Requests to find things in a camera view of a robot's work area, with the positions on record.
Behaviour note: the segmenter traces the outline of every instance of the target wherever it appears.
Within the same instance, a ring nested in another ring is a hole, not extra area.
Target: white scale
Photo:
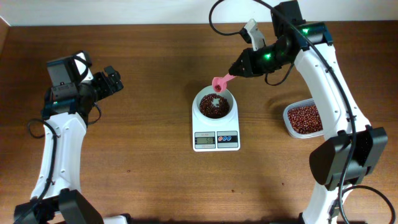
[[[237,151],[241,147],[239,138],[238,106],[234,96],[225,90],[216,93],[226,98],[229,112],[218,119],[208,118],[200,110],[201,99],[209,94],[216,93],[212,86],[202,89],[192,104],[192,144],[196,152]]]

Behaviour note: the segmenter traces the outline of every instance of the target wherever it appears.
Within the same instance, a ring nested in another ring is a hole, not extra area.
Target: white wall
[[[398,20],[398,0],[298,0],[308,21]],[[0,16],[12,26],[208,23],[215,0],[0,0]],[[281,0],[267,0],[271,6]],[[250,0],[226,0],[215,22],[271,21]]]

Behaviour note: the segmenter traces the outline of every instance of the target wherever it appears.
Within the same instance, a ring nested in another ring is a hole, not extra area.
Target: plastic container
[[[310,133],[310,134],[299,134],[296,131],[294,131],[292,124],[289,121],[289,117],[287,116],[287,112],[290,111],[291,109],[296,109],[296,108],[300,108],[303,106],[312,106],[315,105],[314,100],[311,99],[307,99],[307,100],[302,100],[296,103],[292,103],[291,105],[288,105],[285,110],[284,110],[284,121],[285,121],[285,125],[286,128],[290,134],[290,136],[292,136],[293,138],[313,138],[313,137],[317,137],[317,136],[321,136],[323,135],[323,130],[322,131],[317,131],[314,133]]]

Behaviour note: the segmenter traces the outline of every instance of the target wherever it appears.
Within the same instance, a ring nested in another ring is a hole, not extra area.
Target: container of beans
[[[284,110],[284,121],[293,138],[313,138],[323,135],[322,122],[313,99],[292,103]]]

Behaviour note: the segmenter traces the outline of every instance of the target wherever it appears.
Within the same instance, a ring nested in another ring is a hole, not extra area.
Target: green led
[[[267,59],[267,60],[269,60],[269,59],[271,58],[271,54],[266,54],[266,55],[264,55],[264,58]]]

